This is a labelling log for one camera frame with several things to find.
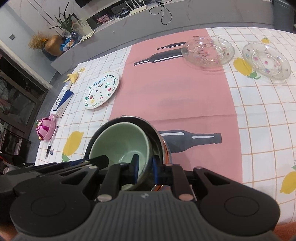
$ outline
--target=blue and white box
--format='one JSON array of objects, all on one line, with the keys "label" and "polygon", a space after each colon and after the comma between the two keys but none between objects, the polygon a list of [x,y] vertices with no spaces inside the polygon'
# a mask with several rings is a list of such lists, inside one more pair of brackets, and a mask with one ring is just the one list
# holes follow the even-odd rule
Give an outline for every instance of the blue and white box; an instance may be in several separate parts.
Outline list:
[{"label": "blue and white box", "polygon": [[58,96],[50,114],[54,117],[61,118],[73,96],[73,92],[71,90],[62,90],[60,95]]}]

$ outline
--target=light blue wall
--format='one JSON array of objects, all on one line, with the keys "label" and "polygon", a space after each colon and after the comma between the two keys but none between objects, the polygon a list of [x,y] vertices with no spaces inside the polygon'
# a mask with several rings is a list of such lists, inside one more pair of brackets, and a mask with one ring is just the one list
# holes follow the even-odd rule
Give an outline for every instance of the light blue wall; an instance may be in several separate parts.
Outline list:
[{"label": "light blue wall", "polygon": [[[0,8],[0,23],[0,40],[37,74],[50,82],[56,72],[50,65],[51,61],[41,51],[28,47],[33,30],[7,4]],[[9,38],[12,34],[15,35],[14,40]]]}]

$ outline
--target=television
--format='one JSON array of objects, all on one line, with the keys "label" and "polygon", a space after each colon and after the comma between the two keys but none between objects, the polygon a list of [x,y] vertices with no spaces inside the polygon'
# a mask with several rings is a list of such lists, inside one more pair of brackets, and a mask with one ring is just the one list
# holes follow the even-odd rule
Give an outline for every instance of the television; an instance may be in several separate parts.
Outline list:
[{"label": "television", "polygon": [[75,0],[75,2],[79,5],[79,7],[83,7],[87,5],[91,0]]}]

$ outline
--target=green bowl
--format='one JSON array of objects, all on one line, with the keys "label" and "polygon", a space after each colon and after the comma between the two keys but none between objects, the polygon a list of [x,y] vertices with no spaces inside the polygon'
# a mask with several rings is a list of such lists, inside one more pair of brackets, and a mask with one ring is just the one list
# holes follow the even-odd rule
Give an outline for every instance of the green bowl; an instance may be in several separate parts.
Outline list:
[{"label": "green bowl", "polygon": [[[106,155],[109,158],[109,167],[121,162],[130,163],[134,154],[139,155],[139,185],[149,172],[151,143],[140,127],[130,122],[120,122],[108,127],[99,135],[91,148],[89,158]],[[127,184],[122,190],[133,188],[135,185]]]}]

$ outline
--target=black bottle print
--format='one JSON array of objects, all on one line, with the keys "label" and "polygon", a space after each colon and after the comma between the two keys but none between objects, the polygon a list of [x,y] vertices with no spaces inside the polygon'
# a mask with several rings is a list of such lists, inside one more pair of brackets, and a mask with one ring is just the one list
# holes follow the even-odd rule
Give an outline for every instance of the black bottle print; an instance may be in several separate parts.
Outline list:
[{"label": "black bottle print", "polygon": [[182,57],[182,52],[181,49],[172,49],[168,51],[164,51],[161,53],[156,53],[152,55],[150,58],[141,60],[139,62],[135,62],[133,65],[138,65],[138,64],[143,64],[143,63],[158,63],[161,61],[169,60],[169,59],[174,59],[174,58],[179,58]]},{"label": "black bottle print", "polygon": [[156,50],[159,50],[159,49],[169,49],[169,48],[173,48],[173,47],[177,47],[177,46],[183,46],[186,42],[180,42],[180,43],[174,43],[174,44],[168,44],[166,46],[163,46],[163,47],[160,47],[160,48],[157,48]]},{"label": "black bottle print", "polygon": [[221,133],[193,134],[183,130],[160,131],[172,153],[186,151],[193,146],[222,143]]}]

